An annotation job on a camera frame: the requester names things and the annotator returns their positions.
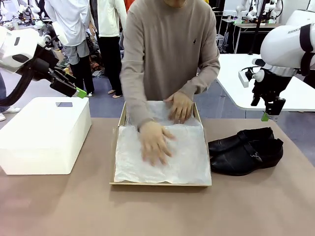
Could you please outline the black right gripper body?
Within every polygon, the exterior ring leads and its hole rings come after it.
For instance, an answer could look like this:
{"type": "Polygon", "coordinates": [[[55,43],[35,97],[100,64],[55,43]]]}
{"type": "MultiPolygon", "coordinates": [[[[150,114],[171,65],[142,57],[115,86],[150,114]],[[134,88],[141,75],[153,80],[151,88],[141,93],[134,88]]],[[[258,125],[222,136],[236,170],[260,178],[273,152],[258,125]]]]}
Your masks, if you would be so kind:
{"type": "Polygon", "coordinates": [[[269,70],[259,70],[254,75],[253,100],[279,100],[280,93],[286,89],[292,76],[283,77],[269,70]]]}

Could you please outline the person's right hand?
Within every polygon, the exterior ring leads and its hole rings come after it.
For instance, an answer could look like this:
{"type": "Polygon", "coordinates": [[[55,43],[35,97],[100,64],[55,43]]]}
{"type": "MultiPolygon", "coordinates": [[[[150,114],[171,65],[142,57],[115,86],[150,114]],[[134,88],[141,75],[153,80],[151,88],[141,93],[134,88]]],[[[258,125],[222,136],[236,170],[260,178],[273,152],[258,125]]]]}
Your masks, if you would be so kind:
{"type": "Polygon", "coordinates": [[[171,157],[166,139],[175,139],[164,126],[155,121],[148,121],[139,129],[142,159],[154,166],[157,162],[162,165],[167,163],[167,156],[171,157]]]}

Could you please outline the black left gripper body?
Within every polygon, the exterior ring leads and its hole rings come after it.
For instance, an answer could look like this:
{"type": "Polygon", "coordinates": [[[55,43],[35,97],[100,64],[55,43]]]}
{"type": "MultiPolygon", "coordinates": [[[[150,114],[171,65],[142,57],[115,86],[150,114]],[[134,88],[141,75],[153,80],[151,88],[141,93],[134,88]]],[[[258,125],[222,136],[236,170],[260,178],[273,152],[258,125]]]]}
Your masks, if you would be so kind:
{"type": "Polygon", "coordinates": [[[33,80],[47,80],[50,82],[50,88],[68,97],[73,97],[77,92],[76,86],[72,83],[74,78],[66,75],[57,65],[58,62],[54,53],[42,53],[35,56],[31,63],[34,71],[33,80]]]}

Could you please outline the person's left hand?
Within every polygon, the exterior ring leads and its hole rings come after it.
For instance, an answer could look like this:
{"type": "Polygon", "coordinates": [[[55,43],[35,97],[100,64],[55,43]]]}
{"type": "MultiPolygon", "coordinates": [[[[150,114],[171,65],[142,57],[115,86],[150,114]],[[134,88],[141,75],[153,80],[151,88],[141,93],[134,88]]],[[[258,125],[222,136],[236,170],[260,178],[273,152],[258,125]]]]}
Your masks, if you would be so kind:
{"type": "Polygon", "coordinates": [[[193,100],[184,93],[178,91],[164,100],[164,102],[172,103],[169,118],[174,123],[183,124],[191,117],[193,100]]]}

